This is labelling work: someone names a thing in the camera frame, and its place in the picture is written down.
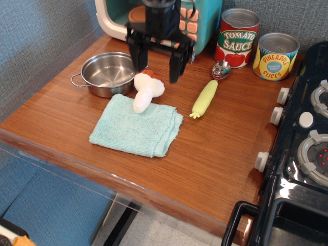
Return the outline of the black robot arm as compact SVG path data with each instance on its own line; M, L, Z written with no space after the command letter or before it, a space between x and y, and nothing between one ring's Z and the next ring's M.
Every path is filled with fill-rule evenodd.
M176 83L188 62L194 59L195 41L179 29L181 1L143 1L146 20L143 23L127 21L126 42L135 69L140 72L148 66L149 50L168 52L170 82Z

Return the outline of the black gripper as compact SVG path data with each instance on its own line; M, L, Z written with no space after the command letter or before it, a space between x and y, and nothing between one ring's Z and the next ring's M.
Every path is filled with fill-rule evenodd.
M171 55L170 83L176 83L186 65L194 60L195 41L179 29L181 4L144 4L146 21L127 21L126 42L135 69L148 66L148 52L158 49Z

